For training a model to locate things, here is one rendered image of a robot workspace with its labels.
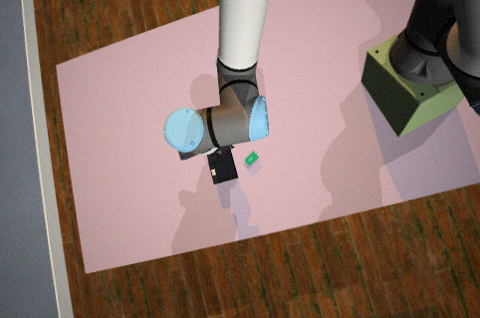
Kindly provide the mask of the black rack of bins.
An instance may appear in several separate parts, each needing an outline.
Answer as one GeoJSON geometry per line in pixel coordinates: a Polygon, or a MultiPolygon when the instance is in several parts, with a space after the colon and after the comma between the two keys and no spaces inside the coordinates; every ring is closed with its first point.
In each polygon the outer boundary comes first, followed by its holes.
{"type": "Polygon", "coordinates": [[[209,156],[207,158],[214,184],[238,177],[231,150],[221,151],[216,160],[209,156]]]}

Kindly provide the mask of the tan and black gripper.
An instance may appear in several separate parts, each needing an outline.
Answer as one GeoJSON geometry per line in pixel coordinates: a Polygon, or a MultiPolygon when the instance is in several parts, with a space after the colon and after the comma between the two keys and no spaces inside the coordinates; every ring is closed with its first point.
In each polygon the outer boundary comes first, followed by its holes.
{"type": "Polygon", "coordinates": [[[208,155],[209,157],[211,157],[212,159],[217,159],[217,156],[220,155],[221,151],[223,150],[231,150],[233,149],[233,145],[231,146],[225,146],[225,147],[220,147],[218,148],[215,152],[213,152],[212,154],[208,155]],[[226,149],[227,148],[227,149],[226,149]]]}

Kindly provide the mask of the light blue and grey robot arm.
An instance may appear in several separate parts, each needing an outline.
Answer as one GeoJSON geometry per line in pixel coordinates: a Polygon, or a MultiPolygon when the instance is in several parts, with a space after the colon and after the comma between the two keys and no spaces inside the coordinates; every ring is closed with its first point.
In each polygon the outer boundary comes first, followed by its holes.
{"type": "MultiPolygon", "coordinates": [[[[164,136],[181,160],[269,135],[266,99],[256,80],[268,2],[219,0],[220,105],[179,108],[167,117],[164,136]]],[[[418,84],[454,78],[480,117],[480,0],[415,0],[405,31],[390,47],[389,62],[399,76],[418,84]]]]}

